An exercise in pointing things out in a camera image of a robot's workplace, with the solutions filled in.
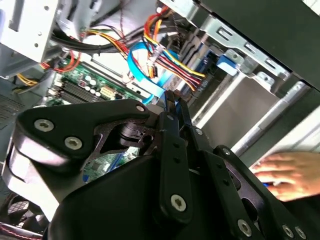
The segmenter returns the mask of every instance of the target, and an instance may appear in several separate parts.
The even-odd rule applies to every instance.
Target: ram slot
[[[69,93],[66,93],[64,91],[60,92],[60,97],[62,100],[71,103],[71,104],[84,104],[85,101],[82,101],[72,95],[70,95]]]
[[[75,95],[76,97],[83,99],[84,101],[89,103],[104,101],[104,99],[102,99],[101,97],[92,95],[92,93],[84,90],[80,86],[69,83],[69,82],[66,82],[63,88],[64,88],[64,91],[72,92],[72,94]]]
[[[63,90],[66,93],[74,96],[75,98],[77,98],[77,99],[79,99],[79,100],[81,100],[81,101],[83,101],[85,103],[92,103],[93,102],[92,99],[90,97],[86,96],[86,95],[79,96],[79,93],[77,92],[77,90],[72,88],[72,87],[70,87],[70,86],[69,87],[65,87]]]

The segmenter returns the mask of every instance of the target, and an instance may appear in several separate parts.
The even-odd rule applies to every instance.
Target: human hand
[[[267,187],[280,201],[320,194],[319,153],[274,154],[250,169],[262,183],[280,183]]]

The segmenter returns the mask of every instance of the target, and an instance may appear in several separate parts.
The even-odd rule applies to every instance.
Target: cable connector
[[[149,67],[153,67],[155,65],[155,62],[157,61],[157,59],[160,57],[160,55],[163,53],[163,51],[165,50],[166,48],[162,45],[158,45],[156,47],[156,49],[154,50],[153,54],[151,57],[149,57],[148,61],[146,62],[146,64],[149,66]]]

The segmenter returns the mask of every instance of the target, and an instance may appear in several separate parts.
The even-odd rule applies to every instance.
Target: screw
[[[204,134],[199,128],[196,128],[195,131],[199,135],[203,135]]]
[[[238,220],[238,227],[239,227],[240,231],[243,232],[244,235],[246,235],[247,237],[251,237],[251,235],[252,235],[251,228],[245,220],[239,219]]]
[[[300,229],[300,227],[296,226],[294,229],[302,239],[307,239],[306,234]]]
[[[142,106],[137,105],[136,109],[138,109],[140,112],[144,112],[145,109]]]
[[[82,147],[82,141],[75,136],[67,137],[64,140],[64,144],[67,148],[72,150],[78,150]]]
[[[187,204],[182,196],[174,194],[171,196],[171,205],[179,212],[184,212],[187,209]]]
[[[282,225],[282,228],[290,238],[292,239],[294,238],[294,233],[291,231],[291,229],[287,225]]]
[[[55,125],[52,121],[47,119],[39,119],[34,122],[34,127],[41,132],[50,132],[55,128]]]
[[[226,149],[226,148],[223,149],[223,152],[228,156],[230,155],[230,151],[228,149]]]

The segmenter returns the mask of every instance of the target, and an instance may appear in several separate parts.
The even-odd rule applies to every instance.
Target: motherboard
[[[74,70],[57,73],[45,97],[45,105],[95,103],[135,99],[141,101],[139,93],[128,90],[114,80],[104,77],[89,68],[78,65]],[[83,181],[92,182],[138,155],[138,148],[130,147],[126,152],[108,154],[88,162],[84,168]]]

